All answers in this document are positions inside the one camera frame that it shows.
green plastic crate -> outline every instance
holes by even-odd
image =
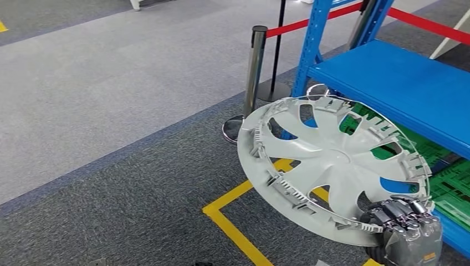
[[[373,117],[378,116],[376,112],[358,103],[353,106],[352,110],[353,112],[361,116],[367,115],[367,119],[372,119]],[[356,121],[354,118],[346,117],[340,124],[340,130],[351,135],[357,128],[358,124],[358,121]],[[429,164],[430,167],[433,167],[436,162],[439,161],[439,159],[444,158],[445,156],[451,153],[451,151],[449,151],[448,149],[428,140],[427,138],[417,133],[414,133],[413,131],[399,124],[396,125],[410,139],[410,141],[413,142],[413,145],[415,146],[416,150],[421,154],[421,156],[425,158],[426,162]],[[409,151],[413,150],[409,142],[403,136],[398,136],[398,140],[404,148]]]
[[[470,231],[470,161],[460,159],[430,179],[436,208]]]

white table leg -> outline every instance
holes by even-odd
[[[132,4],[132,8],[133,8],[135,11],[140,11],[139,0],[130,0],[130,1],[131,1],[131,4]]]
[[[454,29],[461,30],[463,32],[470,33],[470,9],[463,15],[462,19],[457,23]],[[452,48],[456,47],[460,43],[456,40],[451,40],[446,38],[442,43],[437,47],[437,49],[430,56],[431,59],[436,59],[443,55],[446,52],[449,52]]]

yellow floor marking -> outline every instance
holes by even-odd
[[[375,262],[373,259],[369,259],[363,266],[380,266],[381,264]]]
[[[2,21],[0,21],[0,32],[6,32],[8,29],[7,27],[5,27],[5,24],[2,23]]]
[[[284,172],[288,172],[293,169],[290,165],[293,160],[289,159],[280,159],[274,163],[274,167],[277,170],[283,170]],[[221,196],[220,198],[216,199],[212,203],[208,204],[202,209],[202,212],[209,216],[209,218],[220,227],[220,229],[227,235],[229,239],[231,239],[238,248],[245,253],[245,255],[254,263],[256,266],[274,266],[268,258],[266,258],[263,253],[256,248],[253,243],[251,243],[240,230],[237,229],[233,225],[230,220],[225,217],[220,211],[221,208],[228,205],[230,202],[234,201],[236,198],[240,197],[241,195],[245,194],[253,188],[253,185],[246,180],[245,182],[241,183],[234,189],[227,192],[225,195]],[[319,196],[324,201],[328,202],[328,191],[323,189],[322,187],[316,188],[313,192]],[[379,266],[375,261],[369,259],[363,266]]]
[[[256,266],[274,266],[220,211],[207,214]]]

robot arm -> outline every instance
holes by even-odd
[[[442,225],[418,199],[393,195],[373,203],[361,221],[384,227],[380,246],[366,247],[373,260],[386,266],[437,266],[442,249]]]

carpet floor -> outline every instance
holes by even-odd
[[[455,24],[468,9],[461,2],[441,1],[417,14]],[[427,55],[442,40],[401,23],[385,27],[380,38]],[[439,60],[470,71],[464,57],[470,49],[460,45]],[[294,75],[290,70],[279,81],[292,85]],[[109,266],[252,265],[201,211],[246,179],[236,147],[220,132],[241,113],[242,100],[236,95],[1,205],[0,265],[87,265],[100,258]],[[362,248],[288,221],[253,190],[222,212],[274,265],[367,260]],[[445,246],[442,265],[468,264]]]

